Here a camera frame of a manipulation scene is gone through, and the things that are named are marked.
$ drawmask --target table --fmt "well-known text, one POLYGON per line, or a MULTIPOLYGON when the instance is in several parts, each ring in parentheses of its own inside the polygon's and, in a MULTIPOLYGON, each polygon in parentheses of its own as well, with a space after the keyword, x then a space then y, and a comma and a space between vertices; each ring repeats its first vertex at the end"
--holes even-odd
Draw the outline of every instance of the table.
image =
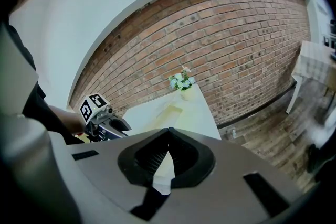
POLYGON ((289 114, 302 85, 303 78, 317 80, 336 91, 336 62, 330 53, 335 50, 320 44, 303 41, 300 55, 292 72, 297 84, 286 113, 289 114))
POLYGON ((221 140, 211 111, 197 84, 193 85, 195 99, 184 101, 179 91, 137 105, 123 116, 132 130, 124 131, 135 135, 149 130, 174 127, 221 140))

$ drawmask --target table leg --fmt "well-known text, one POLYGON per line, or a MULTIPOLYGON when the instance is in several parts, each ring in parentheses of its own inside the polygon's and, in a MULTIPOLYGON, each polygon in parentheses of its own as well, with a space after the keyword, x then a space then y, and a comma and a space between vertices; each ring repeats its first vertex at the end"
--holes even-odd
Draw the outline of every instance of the table leg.
POLYGON ((289 112, 291 111, 294 103, 295 103, 295 100, 296 98, 298 97, 298 94, 299 94, 299 90, 301 88, 301 85, 302 85, 302 81, 303 81, 303 77, 298 77, 297 79, 297 84, 295 86, 295 90, 294 90, 294 94, 293 94, 293 97, 292 99, 290 100, 290 103, 289 103, 289 106, 286 110, 286 113, 289 114, 289 112))

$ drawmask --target person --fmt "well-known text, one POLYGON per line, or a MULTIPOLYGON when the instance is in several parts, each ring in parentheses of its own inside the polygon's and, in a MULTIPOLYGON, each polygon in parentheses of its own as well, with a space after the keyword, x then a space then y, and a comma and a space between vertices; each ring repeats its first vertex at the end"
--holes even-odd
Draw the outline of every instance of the person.
MULTIPOLYGON (((32 55, 22 43, 16 29, 9 25, 9 17, 12 12, 22 7, 28 0, 4 0, 1 10, 1 20, 12 37, 15 45, 22 53, 27 62, 36 70, 32 55)), ((74 137, 74 134, 82 133, 85 130, 84 121, 77 113, 70 113, 54 106, 49 106, 44 98, 46 95, 39 86, 35 84, 23 109, 23 115, 42 123, 48 131, 60 133, 66 144, 83 143, 82 140, 74 137)))

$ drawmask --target black slot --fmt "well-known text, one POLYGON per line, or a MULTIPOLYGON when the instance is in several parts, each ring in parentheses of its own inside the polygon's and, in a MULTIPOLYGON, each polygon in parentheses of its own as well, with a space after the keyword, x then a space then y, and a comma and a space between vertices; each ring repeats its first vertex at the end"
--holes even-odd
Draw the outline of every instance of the black slot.
POLYGON ((81 153, 75 153, 73 154, 73 158, 75 159, 75 161, 78 161, 79 159, 85 159, 85 158, 89 158, 92 156, 96 156, 99 153, 97 151, 85 151, 85 152, 81 152, 81 153))
POLYGON ((289 204, 259 173, 245 175, 244 180, 271 217, 289 207, 289 204))

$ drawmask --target flower bouquet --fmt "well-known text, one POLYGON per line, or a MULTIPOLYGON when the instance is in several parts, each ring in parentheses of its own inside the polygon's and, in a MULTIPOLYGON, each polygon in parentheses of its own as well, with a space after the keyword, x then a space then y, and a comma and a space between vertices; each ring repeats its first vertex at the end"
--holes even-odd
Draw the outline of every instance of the flower bouquet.
POLYGON ((188 76, 188 72, 191 70, 188 67, 182 66, 181 73, 177 73, 173 76, 169 77, 170 86, 173 89, 178 89, 181 91, 181 97, 184 100, 191 100, 193 98, 194 89, 191 90, 192 85, 195 83, 195 79, 193 77, 188 76))

